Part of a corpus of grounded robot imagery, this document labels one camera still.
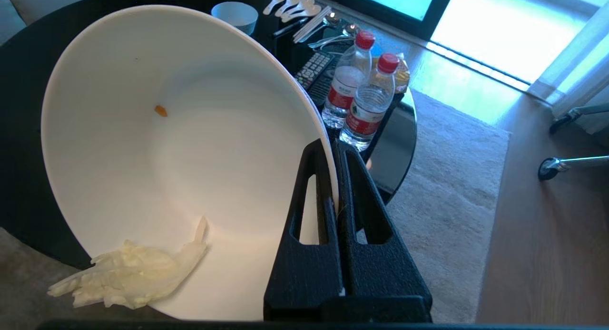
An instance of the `red label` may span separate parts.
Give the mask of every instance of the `red label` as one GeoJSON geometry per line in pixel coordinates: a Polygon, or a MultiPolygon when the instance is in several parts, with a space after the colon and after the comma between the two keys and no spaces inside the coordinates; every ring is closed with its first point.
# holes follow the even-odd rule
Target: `red label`
{"type": "Polygon", "coordinates": [[[342,109],[348,109],[353,102],[353,96],[344,96],[334,89],[334,86],[330,87],[330,94],[328,100],[335,107],[341,107],[342,109]]]}
{"type": "Polygon", "coordinates": [[[371,135],[371,134],[375,133],[375,131],[378,129],[379,124],[381,124],[381,122],[379,121],[379,122],[370,123],[370,122],[366,122],[365,120],[360,120],[357,117],[353,116],[353,114],[350,111],[349,115],[346,117],[346,124],[349,126],[349,128],[351,128],[356,133],[363,134],[363,135],[371,135]]]}

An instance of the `red bottle cap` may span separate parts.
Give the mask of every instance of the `red bottle cap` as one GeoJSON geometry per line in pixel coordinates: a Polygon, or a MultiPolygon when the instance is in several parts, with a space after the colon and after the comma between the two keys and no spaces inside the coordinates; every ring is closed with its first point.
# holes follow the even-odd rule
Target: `red bottle cap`
{"type": "Polygon", "coordinates": [[[394,73],[399,64],[400,59],[398,57],[391,53],[383,53],[379,59],[378,68],[380,72],[394,73]]]}
{"type": "Polygon", "coordinates": [[[374,44],[374,34],[362,30],[355,37],[355,45],[361,49],[371,49],[374,44]]]}

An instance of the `bottle label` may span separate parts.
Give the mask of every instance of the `bottle label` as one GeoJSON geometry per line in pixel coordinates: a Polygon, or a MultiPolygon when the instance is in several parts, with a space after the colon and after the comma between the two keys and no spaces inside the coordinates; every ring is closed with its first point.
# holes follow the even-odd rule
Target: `bottle label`
{"type": "Polygon", "coordinates": [[[332,86],[330,87],[330,93],[328,100],[335,107],[341,107],[342,109],[348,109],[353,102],[353,96],[357,87],[350,87],[341,83],[336,77],[332,80],[332,86]]]}
{"type": "Polygon", "coordinates": [[[370,113],[370,111],[357,107],[357,103],[353,103],[346,117],[346,124],[355,133],[371,135],[378,129],[383,116],[385,116],[384,111],[382,113],[370,113]]]}

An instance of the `caster wheel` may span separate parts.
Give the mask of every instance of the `caster wheel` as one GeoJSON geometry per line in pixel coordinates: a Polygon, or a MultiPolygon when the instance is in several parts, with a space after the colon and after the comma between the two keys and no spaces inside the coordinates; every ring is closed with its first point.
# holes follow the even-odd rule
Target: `caster wheel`
{"type": "Polygon", "coordinates": [[[539,165],[539,169],[537,170],[537,178],[539,178],[539,180],[550,180],[559,174],[559,170],[549,168],[550,164],[554,163],[554,161],[555,159],[553,157],[548,157],[548,159],[545,159],[541,165],[539,165]]]}
{"type": "Polygon", "coordinates": [[[555,134],[559,129],[561,129],[564,126],[567,126],[567,124],[570,124],[573,121],[574,121],[574,119],[572,117],[570,117],[569,115],[564,115],[563,117],[558,118],[550,126],[550,134],[555,134]]]}

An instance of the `wooden floor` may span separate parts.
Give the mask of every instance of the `wooden floor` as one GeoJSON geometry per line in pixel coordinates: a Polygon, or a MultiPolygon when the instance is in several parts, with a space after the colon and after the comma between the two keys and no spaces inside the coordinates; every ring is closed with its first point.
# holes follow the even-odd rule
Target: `wooden floor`
{"type": "Polygon", "coordinates": [[[418,46],[411,87],[512,132],[480,323],[609,324],[609,171],[571,170],[540,183],[549,156],[606,155],[577,126],[550,137],[550,109],[418,46]]]}

